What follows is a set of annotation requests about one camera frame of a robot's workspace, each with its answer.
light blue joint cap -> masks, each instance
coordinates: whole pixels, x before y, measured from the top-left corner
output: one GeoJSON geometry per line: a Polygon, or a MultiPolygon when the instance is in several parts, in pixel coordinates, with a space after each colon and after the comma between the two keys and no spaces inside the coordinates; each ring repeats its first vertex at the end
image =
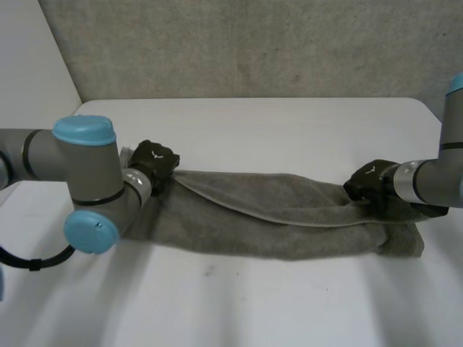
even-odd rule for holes
{"type": "Polygon", "coordinates": [[[105,146],[116,141],[109,118],[103,116],[69,116],[56,121],[52,130],[58,140],[82,146],[105,146]]]}
{"type": "Polygon", "coordinates": [[[453,80],[450,83],[449,91],[446,95],[456,92],[460,89],[463,89],[463,72],[460,72],[457,76],[453,78],[453,80]]]}
{"type": "Polygon", "coordinates": [[[71,246],[84,253],[104,253],[119,240],[119,230],[111,220],[87,210],[67,216],[64,235],[71,246]]]}

black cable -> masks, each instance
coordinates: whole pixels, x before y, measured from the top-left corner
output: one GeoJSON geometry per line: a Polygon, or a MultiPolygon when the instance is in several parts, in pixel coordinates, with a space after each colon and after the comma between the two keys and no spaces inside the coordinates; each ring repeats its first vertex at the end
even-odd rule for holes
{"type": "Polygon", "coordinates": [[[46,267],[57,266],[66,260],[68,260],[75,249],[71,246],[66,247],[61,253],[55,255],[54,257],[48,259],[31,259],[26,260],[23,258],[16,257],[11,254],[3,247],[0,247],[0,262],[11,267],[17,267],[19,269],[29,269],[29,271],[39,271],[46,267]]]}

white table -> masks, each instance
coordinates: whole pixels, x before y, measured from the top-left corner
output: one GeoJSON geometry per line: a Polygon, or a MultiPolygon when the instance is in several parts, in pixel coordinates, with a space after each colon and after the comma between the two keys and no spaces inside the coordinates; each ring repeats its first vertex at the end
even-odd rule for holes
{"type": "MultiPolygon", "coordinates": [[[[440,132],[405,98],[107,100],[77,114],[110,117],[119,148],[172,148],[183,169],[339,184],[376,158],[436,157],[440,132]]],[[[64,184],[22,183],[0,208],[1,242],[53,255],[70,210],[64,184]]],[[[460,346],[462,221],[451,210],[421,223],[420,259],[281,262],[124,241],[39,273],[4,267],[0,346],[460,346]]]]}

gray towel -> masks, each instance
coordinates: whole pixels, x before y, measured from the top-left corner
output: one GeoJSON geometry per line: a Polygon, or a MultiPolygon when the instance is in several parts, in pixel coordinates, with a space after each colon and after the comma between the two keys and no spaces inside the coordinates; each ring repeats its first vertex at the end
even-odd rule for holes
{"type": "Polygon", "coordinates": [[[342,186],[289,174],[176,171],[124,237],[194,252],[305,260],[375,252],[419,257],[415,222],[400,199],[385,215],[342,186]]]}

white wall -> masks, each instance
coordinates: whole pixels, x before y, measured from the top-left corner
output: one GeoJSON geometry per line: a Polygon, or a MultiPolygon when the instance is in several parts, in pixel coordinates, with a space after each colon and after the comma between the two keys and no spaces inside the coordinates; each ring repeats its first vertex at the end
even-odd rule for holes
{"type": "Polygon", "coordinates": [[[0,0],[0,127],[51,128],[80,104],[37,0],[0,0]]]}

